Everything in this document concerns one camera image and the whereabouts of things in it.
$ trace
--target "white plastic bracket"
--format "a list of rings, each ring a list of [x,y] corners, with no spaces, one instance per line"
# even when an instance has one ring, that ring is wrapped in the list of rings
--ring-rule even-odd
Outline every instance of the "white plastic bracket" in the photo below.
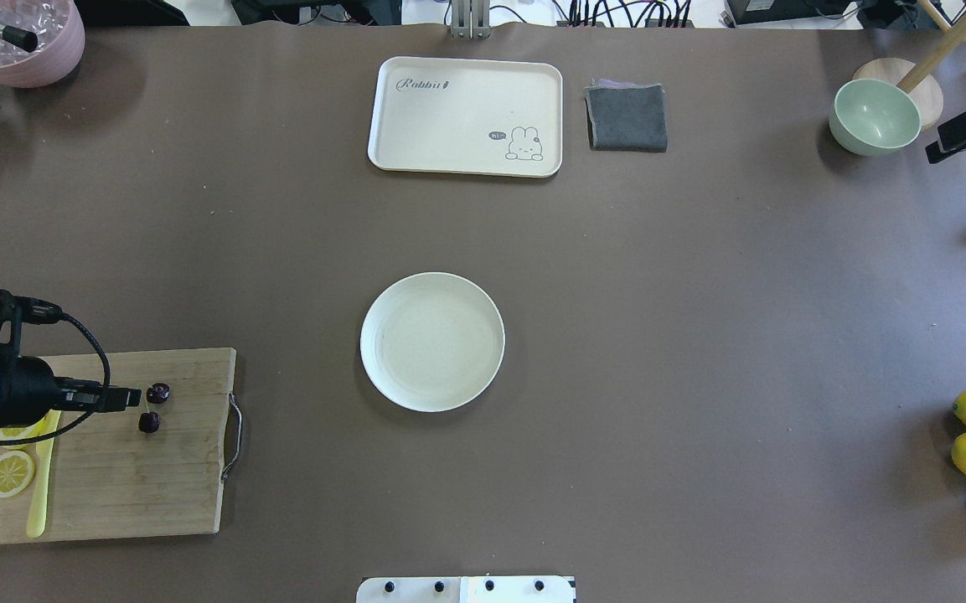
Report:
[[[429,576],[367,579],[356,603],[575,603],[570,576]]]

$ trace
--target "yellow knife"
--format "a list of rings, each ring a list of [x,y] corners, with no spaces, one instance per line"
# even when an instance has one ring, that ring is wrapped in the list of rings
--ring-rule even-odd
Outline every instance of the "yellow knife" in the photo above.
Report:
[[[58,429],[58,419],[61,415],[61,411],[57,410],[47,413],[44,434]],[[54,438],[35,443],[35,454],[39,456],[39,468],[35,470],[35,492],[32,492],[32,502],[28,507],[28,527],[24,528],[28,538],[39,538],[47,527],[47,486],[50,484],[50,455],[53,451]]]

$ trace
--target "gray cloth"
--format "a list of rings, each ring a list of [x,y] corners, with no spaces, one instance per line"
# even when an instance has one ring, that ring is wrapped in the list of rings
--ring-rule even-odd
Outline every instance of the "gray cloth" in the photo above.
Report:
[[[591,123],[591,148],[665,152],[665,90],[661,84],[586,87],[586,117]]]

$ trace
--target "lemon slice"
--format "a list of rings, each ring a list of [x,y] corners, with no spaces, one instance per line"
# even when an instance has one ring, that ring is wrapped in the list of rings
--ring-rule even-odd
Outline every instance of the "lemon slice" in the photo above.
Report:
[[[3,440],[19,440],[22,438],[32,438],[32,436],[38,436],[43,432],[43,426],[46,425],[46,415],[43,419],[35,421],[32,425],[28,427],[3,427],[0,429],[0,442]],[[23,444],[12,444],[11,446],[3,446],[3,449],[8,451],[19,451],[24,447]]]
[[[0,497],[11,497],[28,487],[35,473],[35,462],[24,451],[0,455]]]

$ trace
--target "metal handle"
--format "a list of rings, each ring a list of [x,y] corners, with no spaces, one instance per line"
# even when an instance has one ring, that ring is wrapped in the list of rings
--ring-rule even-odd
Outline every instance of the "metal handle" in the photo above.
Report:
[[[230,469],[233,469],[233,465],[240,458],[240,446],[245,439],[245,416],[240,412],[240,407],[237,405],[237,396],[230,392],[230,408],[237,413],[237,447],[233,451],[233,458],[230,458],[230,462],[225,463],[225,468],[222,469],[222,481],[225,482],[226,476],[229,476]]]

